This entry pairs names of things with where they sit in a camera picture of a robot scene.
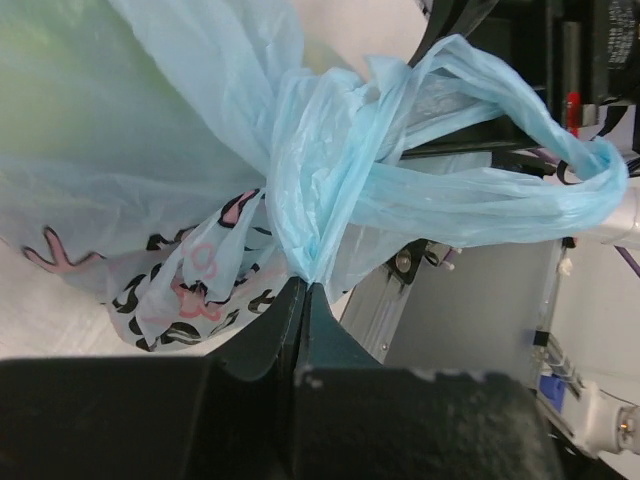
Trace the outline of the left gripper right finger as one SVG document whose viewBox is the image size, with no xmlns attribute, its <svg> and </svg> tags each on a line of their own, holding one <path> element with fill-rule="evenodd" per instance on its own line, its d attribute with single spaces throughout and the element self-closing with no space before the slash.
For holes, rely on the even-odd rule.
<svg viewBox="0 0 640 480">
<path fill-rule="evenodd" d="M 324 287 L 310 286 L 301 317 L 297 370 L 381 368 L 333 316 Z"/>
</svg>

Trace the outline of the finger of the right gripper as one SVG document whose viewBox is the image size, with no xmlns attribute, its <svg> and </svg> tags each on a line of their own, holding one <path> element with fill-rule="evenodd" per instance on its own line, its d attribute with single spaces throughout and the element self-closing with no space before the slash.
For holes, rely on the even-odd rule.
<svg viewBox="0 0 640 480">
<path fill-rule="evenodd" d="M 426 28 L 409 65 L 418 64 L 439 39 L 464 36 L 474 47 L 509 64 L 550 104 L 550 3 L 547 1 L 421 1 Z M 533 141 L 502 116 L 463 128 L 406 151 L 418 158 L 475 151 L 516 150 Z"/>
</svg>

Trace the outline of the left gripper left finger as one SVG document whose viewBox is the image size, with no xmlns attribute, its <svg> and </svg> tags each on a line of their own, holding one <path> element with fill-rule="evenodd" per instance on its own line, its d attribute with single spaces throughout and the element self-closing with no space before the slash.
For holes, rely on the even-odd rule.
<svg viewBox="0 0 640 480">
<path fill-rule="evenodd" d="M 267 310 L 210 361 L 204 397 L 204 477 L 261 479 L 286 436 L 305 282 L 287 281 Z"/>
</svg>

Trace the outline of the light blue plastic bag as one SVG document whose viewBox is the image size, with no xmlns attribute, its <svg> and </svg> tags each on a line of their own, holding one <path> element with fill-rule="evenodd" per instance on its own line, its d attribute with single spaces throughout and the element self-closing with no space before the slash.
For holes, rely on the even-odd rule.
<svg viewBox="0 0 640 480">
<path fill-rule="evenodd" d="M 610 142 L 460 35 L 367 77 L 304 55 L 286 1 L 3 2 L 2 241 L 161 352 L 240 330 L 292 276 L 335 299 L 412 241 L 555 240 L 627 191 Z M 403 156 L 502 116 L 551 175 Z"/>
</svg>

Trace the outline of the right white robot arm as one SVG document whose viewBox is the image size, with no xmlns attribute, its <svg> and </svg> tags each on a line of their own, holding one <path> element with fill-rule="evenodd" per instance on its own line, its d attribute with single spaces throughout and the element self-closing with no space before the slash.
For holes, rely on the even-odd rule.
<svg viewBox="0 0 640 480">
<path fill-rule="evenodd" d="M 636 105 L 633 152 L 639 155 L 639 1 L 417 1 L 427 19 L 409 61 L 460 33 L 474 46 L 506 60 L 546 103 L 554 119 L 578 133 L 595 126 L 605 107 L 604 137 Z M 410 150 L 419 154 L 490 152 L 492 166 L 543 178 L 552 160 L 516 152 L 533 147 L 506 117 L 465 128 Z M 581 233 L 600 243 L 639 248 L 639 187 L 629 187 L 616 210 Z"/>
</svg>

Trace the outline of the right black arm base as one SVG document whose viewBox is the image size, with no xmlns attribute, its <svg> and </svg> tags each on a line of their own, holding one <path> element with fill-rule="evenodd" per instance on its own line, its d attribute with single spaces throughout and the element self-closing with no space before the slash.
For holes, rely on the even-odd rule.
<svg viewBox="0 0 640 480">
<path fill-rule="evenodd" d="M 405 245 L 385 263 L 385 267 L 389 275 L 398 280 L 401 285 L 410 285 L 423 262 L 434 268 L 452 271 L 455 269 L 454 256 L 461 252 L 461 248 L 419 239 Z"/>
</svg>

